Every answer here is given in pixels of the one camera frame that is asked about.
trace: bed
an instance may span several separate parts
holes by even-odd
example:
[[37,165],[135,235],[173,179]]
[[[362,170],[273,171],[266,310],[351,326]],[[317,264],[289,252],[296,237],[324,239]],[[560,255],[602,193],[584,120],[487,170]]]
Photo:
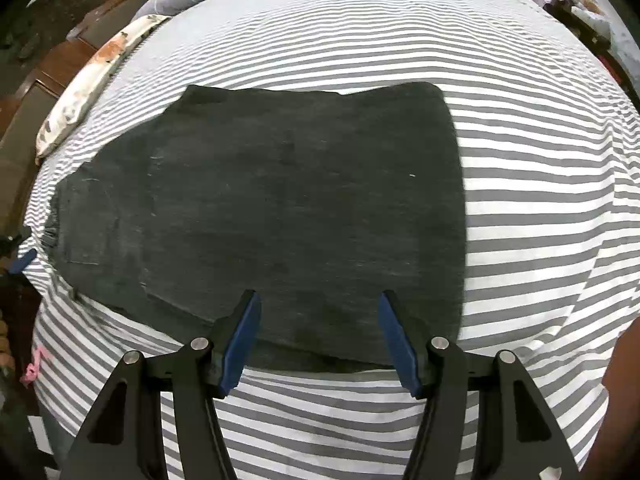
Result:
[[[40,169],[26,271],[43,296],[34,346],[44,409],[77,433],[122,354],[180,343],[72,290],[40,250],[56,184],[101,146],[162,113],[188,84],[357,92],[425,80],[444,92],[466,192],[458,344],[511,349],[584,464],[607,409],[601,384],[638,315],[639,117],[603,66],[529,0],[205,0],[158,27]],[[246,368],[216,402],[238,478],[396,478],[423,405],[395,372],[345,376]],[[170,478],[182,478],[162,398]],[[472,470],[468,396],[458,478]]]

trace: metal pin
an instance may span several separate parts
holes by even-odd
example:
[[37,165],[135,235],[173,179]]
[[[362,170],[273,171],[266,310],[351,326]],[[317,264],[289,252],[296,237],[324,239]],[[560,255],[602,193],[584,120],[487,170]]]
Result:
[[500,352],[498,354],[498,357],[503,363],[512,364],[516,362],[516,356],[514,355],[514,353],[509,352],[508,350],[503,350],[502,352]]
[[191,348],[194,350],[204,350],[209,346],[209,340],[206,337],[197,337],[191,341]]
[[446,337],[437,335],[431,340],[431,346],[437,348],[438,350],[445,350],[449,347],[449,341]]
[[136,350],[131,350],[127,352],[126,354],[124,354],[124,357],[122,358],[122,360],[124,361],[124,364],[126,365],[132,365],[133,363],[137,363],[138,359],[140,359],[140,352]]

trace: wooden furniture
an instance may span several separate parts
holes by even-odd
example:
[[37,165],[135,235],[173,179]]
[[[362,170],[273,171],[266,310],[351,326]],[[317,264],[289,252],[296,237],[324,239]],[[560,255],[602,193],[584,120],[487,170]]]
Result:
[[107,0],[50,49],[16,93],[0,102],[0,234],[20,225],[38,168],[35,139],[66,86],[147,0]]
[[89,12],[66,36],[97,50],[123,29],[147,0],[107,0]]
[[[0,18],[0,95],[10,95],[31,70],[58,44],[66,40],[87,14],[108,0],[35,0]],[[3,28],[3,20],[8,19]]]

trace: gray and white stripes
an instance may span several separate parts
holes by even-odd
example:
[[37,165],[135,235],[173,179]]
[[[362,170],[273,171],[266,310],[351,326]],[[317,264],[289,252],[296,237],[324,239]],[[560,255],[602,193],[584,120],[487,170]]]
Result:
[[[44,163],[26,222],[40,235],[56,183],[187,84],[355,92],[411,80],[443,90],[458,130],[468,224],[459,344],[514,349],[581,464],[606,410],[612,348],[638,314],[640,122],[598,61],[528,0],[207,0],[123,65]],[[44,294],[35,342],[54,355],[36,390],[71,433],[125,350],[177,347],[76,298],[43,257],[28,275]],[[399,477],[422,411],[392,372],[245,370],[217,407],[246,479]],[[170,397],[163,413],[181,478]],[[477,418],[470,394],[460,478]]]

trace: bedding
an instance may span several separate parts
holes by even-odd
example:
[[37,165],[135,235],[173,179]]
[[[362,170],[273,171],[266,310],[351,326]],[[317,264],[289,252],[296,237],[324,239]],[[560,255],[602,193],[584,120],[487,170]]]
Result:
[[[123,352],[177,349],[167,335],[76,294],[40,237],[56,184],[102,146],[162,113],[189,84],[343,94],[438,86],[457,131],[466,208],[459,345],[519,355],[578,464],[607,409],[601,379],[638,316],[639,117],[598,61],[529,0],[206,0],[123,63],[84,122],[42,165],[26,214],[43,295],[35,382],[69,434]],[[182,477],[170,396],[170,478]],[[314,375],[246,368],[216,402],[239,478],[399,477],[422,414],[395,372]],[[458,476],[472,470],[468,396]]]

